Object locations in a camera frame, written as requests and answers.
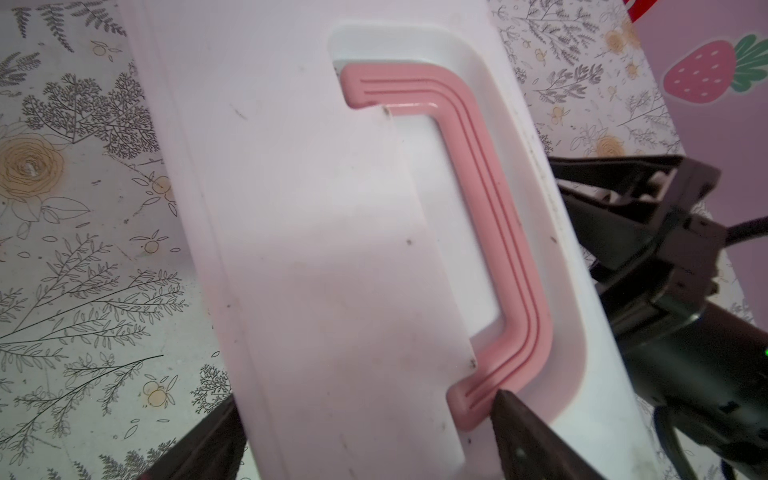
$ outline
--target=black mechanical bracket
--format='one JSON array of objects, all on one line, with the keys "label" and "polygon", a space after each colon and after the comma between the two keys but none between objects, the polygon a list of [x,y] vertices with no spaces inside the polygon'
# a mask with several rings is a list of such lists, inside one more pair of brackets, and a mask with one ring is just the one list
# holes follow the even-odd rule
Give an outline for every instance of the black mechanical bracket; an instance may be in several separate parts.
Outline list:
[{"label": "black mechanical bracket", "polygon": [[720,172],[681,156],[570,160],[550,157],[579,243],[597,262],[592,277],[619,349],[666,335],[699,318],[726,228],[691,207]]}]

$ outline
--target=green strawberry leaves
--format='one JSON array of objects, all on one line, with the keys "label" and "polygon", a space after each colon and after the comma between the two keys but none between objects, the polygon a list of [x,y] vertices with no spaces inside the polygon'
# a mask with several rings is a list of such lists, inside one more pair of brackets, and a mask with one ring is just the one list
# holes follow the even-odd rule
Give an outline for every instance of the green strawberry leaves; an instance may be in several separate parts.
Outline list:
[{"label": "green strawberry leaves", "polygon": [[736,72],[731,88],[743,93],[752,87],[752,82],[768,77],[763,67],[768,65],[768,39],[757,41],[757,35],[747,35],[736,47]]},{"label": "green strawberry leaves", "polygon": [[742,53],[747,51],[749,47],[755,43],[755,40],[757,40],[757,35],[747,35],[746,37],[742,38],[739,43],[733,47],[733,50],[736,52],[736,58],[739,58]]}]

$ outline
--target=white plastic container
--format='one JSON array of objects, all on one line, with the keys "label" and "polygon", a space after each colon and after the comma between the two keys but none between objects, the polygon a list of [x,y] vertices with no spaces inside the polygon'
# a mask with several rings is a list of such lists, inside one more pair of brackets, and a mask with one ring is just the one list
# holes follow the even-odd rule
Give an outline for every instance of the white plastic container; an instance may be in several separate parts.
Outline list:
[{"label": "white plastic container", "polygon": [[520,396],[606,478],[657,478],[485,3],[217,5],[121,11],[263,478],[500,477],[490,422],[458,434],[445,402],[498,305],[442,141],[348,108],[349,61],[433,63],[473,90],[554,325]]}]

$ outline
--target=black cable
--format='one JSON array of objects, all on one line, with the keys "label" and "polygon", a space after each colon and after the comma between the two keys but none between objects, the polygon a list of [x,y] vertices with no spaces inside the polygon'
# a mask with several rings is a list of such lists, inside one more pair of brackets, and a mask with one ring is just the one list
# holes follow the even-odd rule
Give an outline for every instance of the black cable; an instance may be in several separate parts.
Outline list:
[{"label": "black cable", "polygon": [[768,235],[768,217],[756,218],[729,227],[725,246],[730,247],[736,243],[745,242],[764,235]]},{"label": "black cable", "polygon": [[733,471],[733,467],[725,460],[720,460],[720,471],[723,473],[725,480],[736,480],[736,472]]},{"label": "black cable", "polygon": [[672,466],[677,470],[680,480],[698,480],[694,468],[690,466],[685,452],[680,447],[680,440],[674,431],[672,412],[669,407],[661,406],[654,409],[654,427],[656,427],[656,435],[659,437],[661,449],[664,450],[672,462]]}]

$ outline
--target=red object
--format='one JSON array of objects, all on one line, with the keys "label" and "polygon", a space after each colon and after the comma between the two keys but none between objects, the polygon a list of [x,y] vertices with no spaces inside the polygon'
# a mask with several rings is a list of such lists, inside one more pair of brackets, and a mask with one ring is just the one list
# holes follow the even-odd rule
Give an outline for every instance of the red object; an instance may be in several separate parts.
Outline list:
[{"label": "red object", "polygon": [[677,62],[664,75],[664,90],[694,104],[722,96],[736,73],[736,52],[725,40],[711,41]]},{"label": "red object", "polygon": [[656,3],[656,0],[624,0],[624,5],[627,7],[629,18],[633,22],[636,22],[638,18],[642,17],[654,3]]}]

